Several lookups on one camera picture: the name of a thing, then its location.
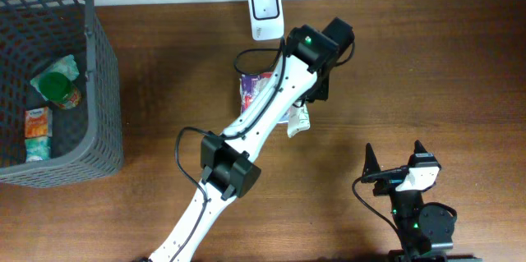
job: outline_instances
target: wooden table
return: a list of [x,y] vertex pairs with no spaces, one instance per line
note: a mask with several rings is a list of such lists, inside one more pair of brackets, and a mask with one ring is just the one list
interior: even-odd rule
[[[0,186],[0,253],[10,261],[130,261],[167,237],[195,188],[173,161],[183,126],[221,131],[239,114],[232,68],[251,39],[245,2],[99,7],[118,56],[126,163],[114,177],[51,189]],[[398,249],[351,193],[371,142],[383,168],[422,141],[443,169],[425,201],[456,208],[453,254],[526,258],[526,0],[299,0],[285,31],[354,26],[354,59],[333,71],[311,130],[279,126],[253,189],[228,207],[198,261],[356,259]],[[271,54],[247,57],[267,65]],[[200,137],[182,143],[198,177]],[[358,191],[384,214],[387,198]]]

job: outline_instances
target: green lid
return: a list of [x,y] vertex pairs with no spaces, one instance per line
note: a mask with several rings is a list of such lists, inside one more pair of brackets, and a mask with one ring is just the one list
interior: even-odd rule
[[72,82],[62,73],[51,72],[40,79],[39,90],[46,98],[62,102],[72,91]]

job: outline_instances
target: orange packet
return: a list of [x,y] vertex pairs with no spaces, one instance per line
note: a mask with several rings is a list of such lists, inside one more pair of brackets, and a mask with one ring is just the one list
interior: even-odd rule
[[25,137],[52,136],[51,109],[48,107],[28,110],[25,112]]

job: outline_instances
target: basket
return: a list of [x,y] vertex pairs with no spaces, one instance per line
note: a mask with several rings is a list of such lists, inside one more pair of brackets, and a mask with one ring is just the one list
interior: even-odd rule
[[[82,101],[46,103],[30,79],[72,54]],[[50,187],[116,173],[122,166],[118,64],[94,0],[0,0],[0,182]],[[51,159],[25,161],[25,110],[53,111]]]

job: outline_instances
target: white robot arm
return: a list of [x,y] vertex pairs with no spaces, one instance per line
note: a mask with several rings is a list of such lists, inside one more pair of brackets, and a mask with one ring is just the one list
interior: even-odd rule
[[290,33],[272,77],[250,107],[220,136],[210,132],[203,138],[200,188],[166,241],[145,261],[191,260],[214,221],[261,174],[253,163],[278,120],[299,99],[327,99],[329,72],[342,64],[337,60],[350,45],[354,50],[352,27],[338,18],[323,32],[305,25]]

